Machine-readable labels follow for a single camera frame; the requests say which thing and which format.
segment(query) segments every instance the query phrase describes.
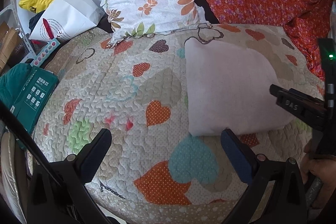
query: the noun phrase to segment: human hand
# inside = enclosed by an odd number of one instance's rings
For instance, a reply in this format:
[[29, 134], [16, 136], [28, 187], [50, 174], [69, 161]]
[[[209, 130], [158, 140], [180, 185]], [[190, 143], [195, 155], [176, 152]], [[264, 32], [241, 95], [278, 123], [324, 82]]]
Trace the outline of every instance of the human hand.
[[311, 172], [314, 176], [320, 178], [323, 182], [321, 191], [312, 204], [313, 208], [323, 208], [336, 188], [336, 161], [323, 159], [323, 160], [311, 160], [309, 158], [309, 152], [311, 148], [311, 140], [304, 148], [304, 152], [307, 153], [300, 165], [300, 172], [303, 183], [308, 180], [308, 173]]

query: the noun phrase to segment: blue gripper pad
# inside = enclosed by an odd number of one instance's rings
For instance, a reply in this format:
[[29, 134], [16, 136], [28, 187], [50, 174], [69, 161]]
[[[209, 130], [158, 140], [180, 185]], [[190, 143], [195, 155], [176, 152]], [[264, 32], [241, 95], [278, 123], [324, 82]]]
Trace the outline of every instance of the blue gripper pad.
[[253, 168], [240, 147], [243, 146], [241, 141], [230, 129], [227, 129], [222, 132], [220, 142], [241, 182], [250, 185], [253, 180]]

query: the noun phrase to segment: quilted bedspread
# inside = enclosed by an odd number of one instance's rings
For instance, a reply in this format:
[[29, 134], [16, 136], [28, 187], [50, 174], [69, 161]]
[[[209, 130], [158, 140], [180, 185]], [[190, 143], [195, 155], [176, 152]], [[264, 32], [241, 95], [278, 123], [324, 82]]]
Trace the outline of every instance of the quilted bedspread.
[[[98, 28], [72, 39], [47, 67], [60, 83], [33, 138], [49, 161], [59, 161], [108, 128], [112, 145], [86, 188], [129, 223], [220, 223], [246, 189], [219, 137], [188, 133], [184, 42], [189, 37], [253, 48], [269, 60], [284, 88], [318, 98], [324, 92], [324, 83], [281, 27], [205, 25], [115, 48], [108, 48], [110, 35]], [[281, 130], [240, 140], [271, 160], [299, 161], [310, 137], [311, 128], [295, 119]], [[267, 195], [254, 218], [266, 201]]]

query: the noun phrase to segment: white paper bag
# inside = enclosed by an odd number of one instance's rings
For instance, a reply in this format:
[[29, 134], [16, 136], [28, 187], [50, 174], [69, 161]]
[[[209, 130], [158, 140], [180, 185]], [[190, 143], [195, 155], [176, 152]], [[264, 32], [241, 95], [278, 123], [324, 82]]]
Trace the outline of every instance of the white paper bag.
[[54, 37], [64, 42], [97, 26], [103, 14], [93, 0], [54, 0], [38, 20], [29, 39], [50, 41], [43, 19], [48, 21]]

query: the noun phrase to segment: orange polka dot heart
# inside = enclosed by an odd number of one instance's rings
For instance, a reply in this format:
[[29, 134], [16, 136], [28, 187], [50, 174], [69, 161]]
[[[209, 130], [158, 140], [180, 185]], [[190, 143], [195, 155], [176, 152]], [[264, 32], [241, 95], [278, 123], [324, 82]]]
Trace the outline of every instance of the orange polka dot heart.
[[170, 118], [170, 109], [167, 106], [162, 107], [157, 100], [150, 102], [146, 109], [147, 126], [164, 123]]

